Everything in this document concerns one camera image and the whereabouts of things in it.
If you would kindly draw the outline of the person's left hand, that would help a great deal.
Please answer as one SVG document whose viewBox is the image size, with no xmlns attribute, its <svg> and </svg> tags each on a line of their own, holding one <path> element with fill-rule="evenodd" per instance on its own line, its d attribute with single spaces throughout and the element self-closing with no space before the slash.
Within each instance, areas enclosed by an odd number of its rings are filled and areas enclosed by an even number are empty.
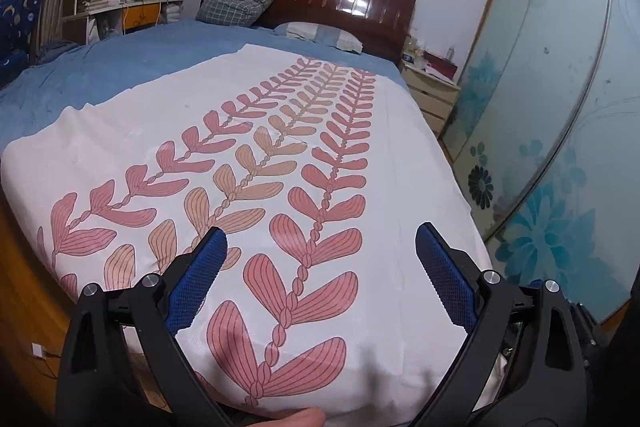
<svg viewBox="0 0 640 427">
<path fill-rule="evenodd" d="M 206 379 L 201 379 L 201 384 L 209 394 L 209 398 L 214 401 L 232 405 L 231 402 L 219 391 L 217 391 Z M 295 412 L 269 413 L 267 416 L 258 414 L 260 417 L 268 417 L 268 421 L 258 421 L 249 426 L 267 426 L 267 427 L 322 427 L 326 425 L 326 414 L 318 407 L 310 407 L 309 409 L 299 410 Z"/>
</svg>

